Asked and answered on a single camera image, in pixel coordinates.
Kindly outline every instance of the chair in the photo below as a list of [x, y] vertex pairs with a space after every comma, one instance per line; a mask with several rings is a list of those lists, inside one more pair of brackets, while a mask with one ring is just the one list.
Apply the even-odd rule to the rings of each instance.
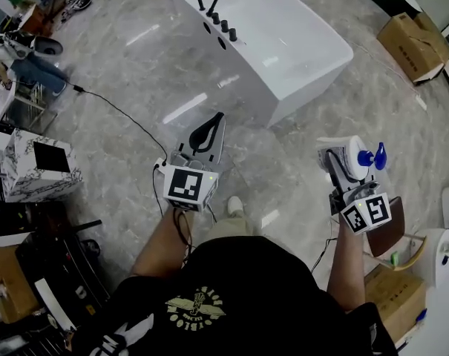
[[[402, 271], [410, 268], [422, 255], [427, 238], [405, 233], [404, 207], [402, 205], [401, 197], [392, 199], [389, 202], [389, 208], [392, 220], [372, 231], [367, 232], [367, 241], [370, 244], [372, 254], [367, 252], [363, 253], [383, 266], [391, 268], [394, 271]], [[377, 258], [383, 253], [389, 251], [389, 249], [391, 249], [402, 237], [422, 241], [422, 244], [417, 252], [404, 265], [395, 266], [385, 260]]]

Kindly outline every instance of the white shoe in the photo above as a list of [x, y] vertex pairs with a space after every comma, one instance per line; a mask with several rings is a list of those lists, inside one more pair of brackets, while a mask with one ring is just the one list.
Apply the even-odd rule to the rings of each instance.
[[233, 196], [230, 197], [227, 201], [227, 213], [229, 216], [232, 216], [236, 211], [240, 211], [242, 214], [244, 213], [244, 205], [242, 204], [242, 200], [239, 197]]
[[66, 89], [66, 87], [68, 86], [68, 84], [66, 82], [64, 82], [64, 87], [62, 88], [62, 90], [60, 90], [60, 92], [53, 92], [53, 96], [59, 96], [62, 94], [62, 91], [64, 91]]

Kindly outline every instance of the white bathtub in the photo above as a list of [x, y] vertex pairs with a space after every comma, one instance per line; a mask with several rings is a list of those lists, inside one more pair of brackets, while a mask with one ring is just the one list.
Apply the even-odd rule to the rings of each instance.
[[265, 126], [322, 94], [353, 58], [351, 47], [300, 0], [219, 0], [214, 11], [236, 28], [236, 42], [206, 16], [213, 0], [203, 0], [204, 11], [197, 0], [173, 1], [197, 46], [239, 76], [234, 88]]

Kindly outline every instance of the cardboard box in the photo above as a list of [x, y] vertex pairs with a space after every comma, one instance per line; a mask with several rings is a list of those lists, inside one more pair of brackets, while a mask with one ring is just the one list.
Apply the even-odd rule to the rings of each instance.
[[394, 16], [378, 40], [414, 83], [434, 78], [449, 60], [449, 44], [426, 13]]
[[17, 247], [0, 247], [0, 314], [5, 323], [14, 323], [40, 308], [16, 259]]
[[421, 278], [379, 265], [365, 278], [366, 301], [374, 302], [394, 343], [416, 324], [425, 309], [425, 283]]

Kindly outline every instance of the marble floor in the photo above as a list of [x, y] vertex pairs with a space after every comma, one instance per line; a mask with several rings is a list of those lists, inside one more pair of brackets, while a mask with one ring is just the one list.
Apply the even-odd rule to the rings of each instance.
[[[323, 95], [269, 129], [253, 122], [232, 83], [220, 85], [230, 74], [193, 46], [171, 0], [94, 0], [53, 37], [64, 45], [60, 65], [73, 83], [131, 114], [168, 151], [191, 122], [224, 112], [224, 172], [212, 199], [214, 212], [223, 217], [226, 199], [237, 194], [261, 233], [311, 266], [337, 226], [330, 224], [332, 186], [316, 162], [320, 136], [358, 134], [374, 149], [383, 141], [393, 194], [404, 202], [406, 231], [442, 226], [441, 192], [449, 186], [449, 84], [441, 75], [411, 87], [376, 40], [389, 18], [371, 0], [302, 1], [348, 41], [354, 59]], [[205, 102], [163, 124], [167, 114], [202, 93]], [[160, 219], [151, 175], [161, 150], [95, 96], [68, 88], [53, 109], [59, 115], [46, 135], [75, 147], [85, 179], [68, 200], [71, 219], [103, 221], [84, 235], [101, 245], [113, 288]], [[163, 179], [156, 181], [160, 191]], [[260, 228], [268, 215], [275, 219]], [[211, 224], [210, 214], [197, 218], [195, 243]], [[323, 288], [333, 247], [315, 270]]]

